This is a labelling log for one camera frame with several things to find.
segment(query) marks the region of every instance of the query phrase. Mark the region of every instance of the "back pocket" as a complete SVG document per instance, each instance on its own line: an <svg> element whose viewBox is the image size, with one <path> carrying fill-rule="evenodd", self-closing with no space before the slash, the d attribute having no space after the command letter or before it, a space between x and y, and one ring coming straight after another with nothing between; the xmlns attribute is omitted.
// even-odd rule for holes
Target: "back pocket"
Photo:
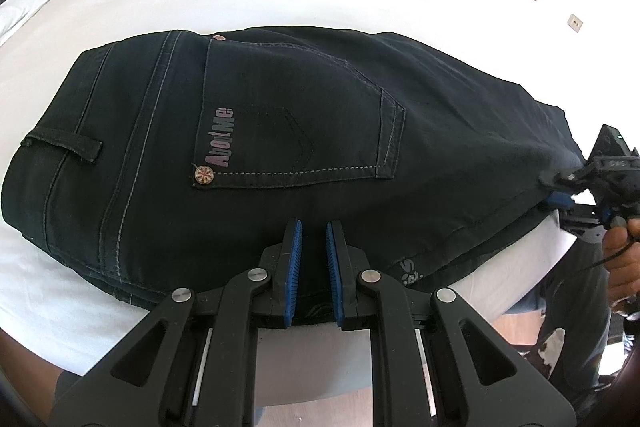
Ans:
<svg viewBox="0 0 640 427"><path fill-rule="evenodd" d="M404 108L344 60L285 42L212 39L193 186L390 179L403 127Z"/></svg>

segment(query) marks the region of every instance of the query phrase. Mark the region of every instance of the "person's leg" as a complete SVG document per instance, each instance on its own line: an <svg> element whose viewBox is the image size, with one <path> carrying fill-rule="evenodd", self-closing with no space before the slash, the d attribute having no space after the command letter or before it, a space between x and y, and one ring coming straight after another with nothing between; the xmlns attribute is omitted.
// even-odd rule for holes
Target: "person's leg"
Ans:
<svg viewBox="0 0 640 427"><path fill-rule="evenodd" d="M566 332L550 382L574 405L585 390L598 384L598 367L609 334L609 275L598 266L562 280L601 259L602 245L578 239L540 283L546 315L539 339L556 328Z"/></svg>

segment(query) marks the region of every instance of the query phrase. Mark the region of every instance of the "silver bolt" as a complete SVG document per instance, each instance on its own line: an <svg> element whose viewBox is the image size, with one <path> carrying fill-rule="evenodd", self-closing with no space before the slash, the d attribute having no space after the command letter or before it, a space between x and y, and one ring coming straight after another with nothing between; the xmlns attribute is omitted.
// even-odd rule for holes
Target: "silver bolt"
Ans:
<svg viewBox="0 0 640 427"><path fill-rule="evenodd" d="M360 277L362 277L364 282L378 282L382 275L376 270L364 270Z"/></svg>
<svg viewBox="0 0 640 427"><path fill-rule="evenodd" d="M264 268L252 268L249 270L247 277L252 281L264 281L267 279L267 270Z"/></svg>
<svg viewBox="0 0 640 427"><path fill-rule="evenodd" d="M436 293L436 297L442 302L453 302L456 300L456 293L450 288L440 288Z"/></svg>
<svg viewBox="0 0 640 427"><path fill-rule="evenodd" d="M171 294L171 298L176 302L187 302L191 299L191 290L188 288L178 288Z"/></svg>

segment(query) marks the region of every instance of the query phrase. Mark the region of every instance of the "person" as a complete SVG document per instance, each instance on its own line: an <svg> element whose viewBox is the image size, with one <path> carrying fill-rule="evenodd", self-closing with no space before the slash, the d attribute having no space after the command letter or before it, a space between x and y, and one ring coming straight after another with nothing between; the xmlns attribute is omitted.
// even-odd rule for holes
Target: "person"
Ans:
<svg viewBox="0 0 640 427"><path fill-rule="evenodd" d="M638 238L640 219L631 219L628 230L615 227L607 231L602 244L577 240L534 289L546 302L539 339L556 328L566 330L564 347L550 382L572 403L578 418L584 417L601 396L591 391L598 387L598 367L607 345L610 313L624 314L623 301L640 291L640 243L603 266L584 270L576 277L565 277L602 260L603 256L613 256ZM0 368L44 421L55 398L78 378L40 359L1 330Z"/></svg>

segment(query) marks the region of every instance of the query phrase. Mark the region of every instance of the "metal rivet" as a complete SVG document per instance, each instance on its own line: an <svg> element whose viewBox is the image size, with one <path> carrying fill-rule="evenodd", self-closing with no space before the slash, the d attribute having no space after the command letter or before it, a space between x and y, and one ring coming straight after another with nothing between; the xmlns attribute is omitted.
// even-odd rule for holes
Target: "metal rivet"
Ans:
<svg viewBox="0 0 640 427"><path fill-rule="evenodd" d="M364 270L360 277L362 277L364 282L378 282L382 275L380 275L380 272L376 270Z"/></svg>
<svg viewBox="0 0 640 427"><path fill-rule="evenodd" d="M253 268L249 270L247 277L252 281L264 281L267 279L267 270L264 268Z"/></svg>
<svg viewBox="0 0 640 427"><path fill-rule="evenodd" d="M211 167L207 167L206 165L201 165L193 173L193 177L196 178L196 181L200 185L209 185L210 182L213 181L214 174Z"/></svg>
<svg viewBox="0 0 640 427"><path fill-rule="evenodd" d="M191 290L188 288L178 288L171 294L171 298L176 302L187 302L191 299Z"/></svg>
<svg viewBox="0 0 640 427"><path fill-rule="evenodd" d="M450 288L440 288L436 293L436 297L442 302L453 302L456 300L456 293Z"/></svg>

